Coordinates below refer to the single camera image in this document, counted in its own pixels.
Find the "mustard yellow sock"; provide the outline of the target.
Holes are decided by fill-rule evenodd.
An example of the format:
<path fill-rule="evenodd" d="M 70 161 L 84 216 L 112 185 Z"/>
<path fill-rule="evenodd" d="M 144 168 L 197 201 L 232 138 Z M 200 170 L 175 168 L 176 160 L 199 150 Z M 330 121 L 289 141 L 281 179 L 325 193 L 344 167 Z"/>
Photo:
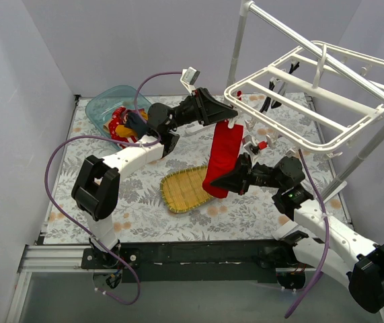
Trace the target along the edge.
<path fill-rule="evenodd" d="M 116 127 L 115 133 L 120 138 L 138 137 L 138 134 L 133 129 L 130 129 L 122 124 Z"/>

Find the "red sock with white pattern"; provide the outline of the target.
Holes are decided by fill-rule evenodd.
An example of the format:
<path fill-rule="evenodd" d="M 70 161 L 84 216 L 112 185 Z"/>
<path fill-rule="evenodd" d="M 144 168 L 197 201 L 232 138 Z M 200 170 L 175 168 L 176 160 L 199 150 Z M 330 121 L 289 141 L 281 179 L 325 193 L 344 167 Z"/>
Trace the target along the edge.
<path fill-rule="evenodd" d="M 121 106 L 117 108 L 113 113 L 110 120 L 110 136 L 112 139 L 115 139 L 117 141 L 123 141 L 126 138 L 120 138 L 116 133 L 115 129 L 118 125 L 122 124 L 124 125 L 124 117 L 126 116 L 125 113 L 127 112 L 127 109 L 124 106 Z"/>

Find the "beige striped sock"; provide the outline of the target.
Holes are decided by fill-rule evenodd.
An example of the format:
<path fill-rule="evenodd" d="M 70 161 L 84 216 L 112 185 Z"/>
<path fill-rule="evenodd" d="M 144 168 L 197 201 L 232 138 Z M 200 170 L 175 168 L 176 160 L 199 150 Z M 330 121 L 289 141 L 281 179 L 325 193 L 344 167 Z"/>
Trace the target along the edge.
<path fill-rule="evenodd" d="M 109 122 L 107 122 L 107 123 L 105 123 L 104 125 L 103 125 L 103 130 L 104 130 L 104 132 L 105 133 L 107 133 L 107 134 L 110 134 L 110 126 L 109 126 Z"/>

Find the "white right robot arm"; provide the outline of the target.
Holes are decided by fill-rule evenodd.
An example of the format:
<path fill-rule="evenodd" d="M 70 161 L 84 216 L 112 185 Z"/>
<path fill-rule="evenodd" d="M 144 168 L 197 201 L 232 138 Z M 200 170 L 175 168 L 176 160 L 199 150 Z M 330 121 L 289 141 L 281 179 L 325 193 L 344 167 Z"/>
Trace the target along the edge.
<path fill-rule="evenodd" d="M 318 244 L 300 235 L 284 247 L 281 261 L 288 267 L 309 264 L 347 288 L 364 310 L 377 313 L 384 307 L 384 244 L 367 239 L 336 217 L 324 212 L 307 192 L 301 162 L 283 157 L 274 167 L 253 164 L 248 153 L 239 155 L 234 168 L 211 180 L 210 186 L 243 195 L 250 186 L 276 188 L 272 197 L 280 213 L 322 240 Z"/>

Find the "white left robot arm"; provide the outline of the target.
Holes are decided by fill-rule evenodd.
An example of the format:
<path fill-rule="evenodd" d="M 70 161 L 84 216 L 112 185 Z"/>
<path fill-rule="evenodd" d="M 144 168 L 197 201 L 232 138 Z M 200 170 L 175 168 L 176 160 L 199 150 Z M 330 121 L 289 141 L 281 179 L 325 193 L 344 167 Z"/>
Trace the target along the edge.
<path fill-rule="evenodd" d="M 97 262 L 106 269 L 120 260 L 119 240 L 112 213 L 118 202 L 120 183 L 143 166 L 170 154 L 178 140 L 177 128 L 193 122 L 209 126 L 235 118 L 238 112 L 214 99 L 205 88 L 194 90 L 176 107 L 152 104 L 148 110 L 149 130 L 140 140 L 121 151 L 98 158 L 85 158 L 71 192 L 77 206 L 86 213 L 90 242 Z"/>

